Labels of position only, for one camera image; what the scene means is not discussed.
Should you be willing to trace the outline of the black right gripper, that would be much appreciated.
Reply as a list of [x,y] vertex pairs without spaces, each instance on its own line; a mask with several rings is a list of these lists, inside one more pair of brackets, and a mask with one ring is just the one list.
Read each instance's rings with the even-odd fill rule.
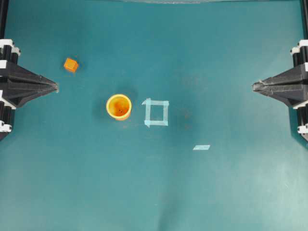
[[308,140],[308,40],[302,39],[290,50],[294,67],[252,85],[253,91],[293,106],[297,132]]

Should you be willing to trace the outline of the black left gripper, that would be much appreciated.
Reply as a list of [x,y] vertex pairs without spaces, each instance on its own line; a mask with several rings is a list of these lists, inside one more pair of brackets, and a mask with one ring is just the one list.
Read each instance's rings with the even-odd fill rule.
[[[17,65],[20,54],[12,39],[0,40],[0,140],[12,132],[17,107],[58,91],[57,83]],[[29,83],[9,83],[9,79]]]

